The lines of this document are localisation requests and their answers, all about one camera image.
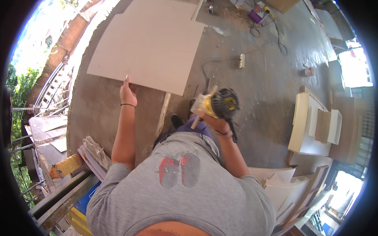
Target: gray floor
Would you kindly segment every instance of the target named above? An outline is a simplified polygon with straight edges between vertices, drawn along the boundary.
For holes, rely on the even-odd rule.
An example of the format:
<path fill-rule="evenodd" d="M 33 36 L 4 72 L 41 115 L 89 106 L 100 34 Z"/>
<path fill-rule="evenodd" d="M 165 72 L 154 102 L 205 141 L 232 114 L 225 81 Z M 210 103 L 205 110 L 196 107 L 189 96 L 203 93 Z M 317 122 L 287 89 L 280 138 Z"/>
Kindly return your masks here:
<path fill-rule="evenodd" d="M 122 13 L 130 2 L 121 0 L 118 3 L 109 17 L 98 26 L 83 55 L 68 117 L 68 155 L 76 153 L 82 139 L 88 135 L 111 155 L 122 82 L 88 75 L 86 71 L 110 20 L 116 13 Z M 214 15 L 210 15 L 207 12 L 210 4 L 205 1 L 197 17 L 197 21 L 209 27 L 205 28 L 200 40 L 184 96 L 172 95 L 170 99 L 164 131 L 170 128 L 170 116 L 173 113 L 187 117 L 188 101 L 206 90 L 202 65 L 209 60 L 223 60 L 207 63 L 204 70 L 211 78 L 210 87 L 214 84 L 220 88 L 229 87 L 239 96 L 241 110 L 235 117 L 235 123 L 238 146 L 247 165 L 286 167 L 295 96 L 300 86 L 308 86 L 324 104 L 328 103 L 327 61 L 334 57 L 330 41 L 315 19 L 311 19 L 302 1 L 285 14 L 272 9 L 281 42 L 288 49 L 287 56 L 281 53 L 277 45 L 274 23 L 260 28 L 261 36 L 255 38 L 249 32 L 246 11 L 238 11 L 228 0 L 216 0 Z M 224 35 L 211 26 L 223 30 Z M 237 58 L 241 53 L 246 54 L 244 69 L 238 69 Z M 302 75 L 304 63 L 315 68 L 315 76 Z M 137 164 L 147 158 L 152 150 L 164 95 L 162 91 L 146 87 L 139 90 L 136 109 Z"/>

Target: hand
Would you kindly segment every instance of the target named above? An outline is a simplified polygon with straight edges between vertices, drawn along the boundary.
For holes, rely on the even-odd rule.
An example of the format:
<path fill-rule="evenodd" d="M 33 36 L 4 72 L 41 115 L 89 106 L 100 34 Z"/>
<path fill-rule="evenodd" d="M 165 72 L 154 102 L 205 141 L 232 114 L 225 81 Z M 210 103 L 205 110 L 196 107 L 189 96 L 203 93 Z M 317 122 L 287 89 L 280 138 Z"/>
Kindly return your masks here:
<path fill-rule="evenodd" d="M 137 86 L 129 84 L 129 76 L 126 76 L 123 86 L 119 90 L 119 96 L 121 97 L 121 104 L 127 103 L 136 106 L 138 101 L 136 100 Z"/>
<path fill-rule="evenodd" d="M 207 115 L 203 110 L 198 109 L 198 113 L 200 117 L 205 120 L 213 130 L 217 131 L 220 133 L 220 135 L 226 135 L 230 134 L 232 136 L 231 128 L 230 125 L 227 123 L 227 121 L 223 119 L 216 119 L 214 117 L 211 117 Z"/>

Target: wooden handle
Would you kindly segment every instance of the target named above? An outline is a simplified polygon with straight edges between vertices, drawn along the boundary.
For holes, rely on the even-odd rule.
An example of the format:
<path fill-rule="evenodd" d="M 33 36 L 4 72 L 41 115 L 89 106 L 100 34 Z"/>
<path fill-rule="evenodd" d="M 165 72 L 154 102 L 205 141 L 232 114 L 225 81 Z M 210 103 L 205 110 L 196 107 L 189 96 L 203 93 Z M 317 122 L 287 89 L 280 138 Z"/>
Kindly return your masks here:
<path fill-rule="evenodd" d="M 198 124 L 198 122 L 200 121 L 200 119 L 201 119 L 200 116 L 197 116 L 197 117 L 195 118 L 195 120 L 193 121 L 192 126 L 190 126 L 190 128 L 191 128 L 192 130 L 195 129 L 195 127 L 197 126 L 197 124 Z"/>

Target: gray t-shirt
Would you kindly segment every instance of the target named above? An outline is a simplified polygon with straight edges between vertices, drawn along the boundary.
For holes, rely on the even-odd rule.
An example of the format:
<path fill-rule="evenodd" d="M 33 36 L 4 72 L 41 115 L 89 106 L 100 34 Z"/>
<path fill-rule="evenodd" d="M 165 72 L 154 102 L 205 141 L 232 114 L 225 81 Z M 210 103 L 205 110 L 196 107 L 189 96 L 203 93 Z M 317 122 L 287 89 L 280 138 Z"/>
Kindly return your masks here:
<path fill-rule="evenodd" d="M 133 236 L 162 221 L 179 221 L 212 236 L 263 236 L 275 211 L 251 176 L 232 176 L 215 161 L 215 143 L 197 133 L 173 133 L 130 171 L 112 164 L 87 207 L 94 236 Z"/>

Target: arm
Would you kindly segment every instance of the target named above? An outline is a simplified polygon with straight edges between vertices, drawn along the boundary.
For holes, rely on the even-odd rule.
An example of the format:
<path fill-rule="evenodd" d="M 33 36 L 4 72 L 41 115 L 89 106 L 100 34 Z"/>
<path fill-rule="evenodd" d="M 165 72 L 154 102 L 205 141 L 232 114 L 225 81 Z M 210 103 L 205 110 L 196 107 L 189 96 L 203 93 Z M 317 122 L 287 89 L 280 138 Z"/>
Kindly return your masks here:
<path fill-rule="evenodd" d="M 248 167 L 240 153 L 239 147 L 232 140 L 230 125 L 223 119 L 216 119 L 199 110 L 200 117 L 204 119 L 217 132 L 226 170 L 236 178 L 249 175 Z"/>
<path fill-rule="evenodd" d="M 129 76 L 119 91 L 121 104 L 137 105 L 136 95 L 129 88 Z M 135 108 L 122 105 L 118 130 L 113 144 L 112 163 L 121 163 L 130 170 L 135 168 Z"/>

